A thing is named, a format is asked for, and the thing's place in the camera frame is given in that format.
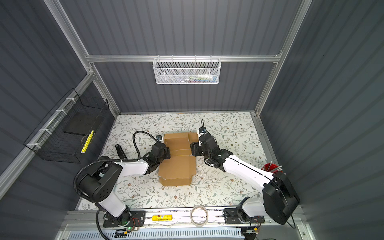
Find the floral tablecloth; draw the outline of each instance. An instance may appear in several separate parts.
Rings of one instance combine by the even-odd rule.
[[[120,144],[127,157],[136,158],[132,135],[143,130],[152,135],[174,132],[195,132],[201,126],[215,136],[220,148],[227,149],[253,166],[266,163],[250,113],[188,113],[188,114],[137,114],[118,116],[102,155],[118,158],[114,145]],[[145,134],[137,134],[136,142],[141,155],[154,144]],[[193,207],[237,205],[244,197],[259,192],[232,174],[204,164],[196,157],[197,173],[191,185],[164,187],[159,182],[158,170],[149,175],[120,177],[115,193],[130,208]],[[97,209],[82,199],[78,210]]]

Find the corrugated wall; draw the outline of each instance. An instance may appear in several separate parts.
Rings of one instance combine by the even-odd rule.
[[[0,1],[0,172],[86,71],[43,1]]]
[[[157,84],[151,63],[97,63],[121,112],[254,110],[273,63],[222,63],[219,84]]]
[[[90,55],[274,55],[300,0],[62,4]],[[255,109],[272,63],[223,63],[220,83],[204,87],[157,85],[147,63],[96,66],[121,112],[219,111]]]
[[[316,239],[382,238],[384,2],[315,0],[261,114]]]
[[[49,110],[86,72],[43,1],[0,1],[0,172]],[[84,94],[100,97],[91,84]],[[98,157],[114,118],[109,113],[82,164],[34,157],[0,200],[0,239],[54,239],[79,197],[72,180]]]
[[[273,55],[300,0],[65,0],[90,55]]]

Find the cardboard box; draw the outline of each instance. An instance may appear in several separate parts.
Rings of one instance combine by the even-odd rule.
[[[163,186],[189,185],[196,174],[196,158],[191,155],[190,144],[198,142],[195,132],[164,134],[164,143],[169,147],[170,159],[159,166],[160,183]]]

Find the wire basket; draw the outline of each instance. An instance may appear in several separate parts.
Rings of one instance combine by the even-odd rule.
[[[43,160],[80,163],[86,154],[91,154],[86,149],[109,111],[108,101],[78,94],[69,100],[65,107],[56,110],[58,114],[47,127],[39,129],[42,121],[24,142],[26,147]],[[80,133],[68,130],[75,118],[87,119],[87,123],[80,121],[84,124],[77,129]]]
[[[167,59],[155,58],[153,71],[157,84],[217,84],[221,62],[216,59]]]

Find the yellow highlighter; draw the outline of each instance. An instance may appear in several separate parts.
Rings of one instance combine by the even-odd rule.
[[[84,147],[83,147],[83,149],[81,150],[81,153],[85,153],[85,151],[87,151],[87,148],[88,148],[89,143],[91,142],[92,138],[93,138],[93,130],[92,130],[92,132],[89,134],[89,136],[88,136],[88,138],[87,138],[87,141],[85,142]]]
[[[171,221],[172,215],[153,215],[152,221]]]

